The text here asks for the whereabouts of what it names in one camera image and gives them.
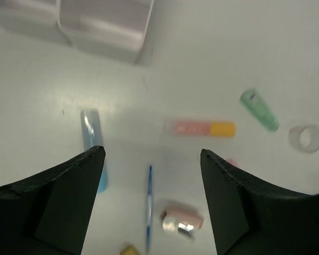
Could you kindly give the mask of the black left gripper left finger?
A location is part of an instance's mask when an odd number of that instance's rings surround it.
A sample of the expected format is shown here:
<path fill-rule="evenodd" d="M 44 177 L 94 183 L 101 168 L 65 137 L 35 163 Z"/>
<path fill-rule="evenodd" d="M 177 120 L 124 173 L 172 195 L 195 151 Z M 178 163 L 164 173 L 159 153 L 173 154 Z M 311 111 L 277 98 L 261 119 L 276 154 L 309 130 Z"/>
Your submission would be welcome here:
<path fill-rule="evenodd" d="M 0 254 L 80 254 L 105 155 L 102 146 L 94 146 L 1 186 Z"/>

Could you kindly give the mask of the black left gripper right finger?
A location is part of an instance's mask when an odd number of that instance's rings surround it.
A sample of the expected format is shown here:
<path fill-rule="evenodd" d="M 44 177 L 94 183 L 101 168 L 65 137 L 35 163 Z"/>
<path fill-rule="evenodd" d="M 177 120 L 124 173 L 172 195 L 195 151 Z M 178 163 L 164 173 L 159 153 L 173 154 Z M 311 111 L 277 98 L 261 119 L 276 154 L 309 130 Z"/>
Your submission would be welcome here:
<path fill-rule="evenodd" d="M 200 168 L 218 254 L 319 254 L 319 194 L 271 184 L 207 149 Z"/>

